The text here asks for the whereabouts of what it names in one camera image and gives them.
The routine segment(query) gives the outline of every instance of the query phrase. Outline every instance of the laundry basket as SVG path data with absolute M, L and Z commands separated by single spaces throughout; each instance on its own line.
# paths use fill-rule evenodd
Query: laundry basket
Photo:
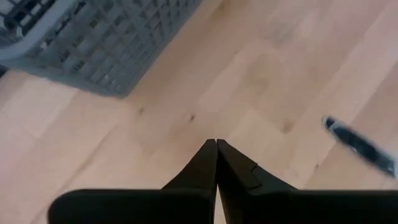
M 126 96 L 201 0 L 0 0 L 0 64 Z

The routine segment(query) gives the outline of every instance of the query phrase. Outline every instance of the black object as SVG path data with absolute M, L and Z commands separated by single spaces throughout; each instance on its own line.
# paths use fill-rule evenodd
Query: black object
M 323 124 L 334 137 L 379 170 L 396 177 L 395 160 L 376 144 L 332 117 L 324 117 Z
M 216 185 L 227 223 L 396 222 L 397 191 L 297 190 L 224 140 L 207 140 L 160 190 L 76 190 L 49 223 L 213 223 Z

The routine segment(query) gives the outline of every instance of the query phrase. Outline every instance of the wooden floor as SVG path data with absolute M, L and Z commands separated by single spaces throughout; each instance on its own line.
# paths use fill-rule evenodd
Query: wooden floor
M 398 1 L 204 0 L 125 99 L 0 80 L 0 223 L 78 188 L 159 188 L 224 138 L 300 189 L 396 189 L 322 115 L 398 149 Z M 223 223 L 221 205 L 216 223 Z

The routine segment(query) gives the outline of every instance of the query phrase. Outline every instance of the gray plastic basket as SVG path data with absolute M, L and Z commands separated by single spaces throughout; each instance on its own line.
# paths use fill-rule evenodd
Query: gray plastic basket
M 0 0 L 0 64 L 126 96 L 200 2 Z

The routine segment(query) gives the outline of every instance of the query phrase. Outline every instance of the light wood surface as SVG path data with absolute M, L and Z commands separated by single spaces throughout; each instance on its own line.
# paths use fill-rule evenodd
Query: light wood surface
M 396 189 L 320 120 L 398 155 L 397 11 L 393 0 L 204 0 L 125 99 L 8 72 L 0 223 L 45 223 L 72 189 L 160 188 L 208 138 L 300 189 Z

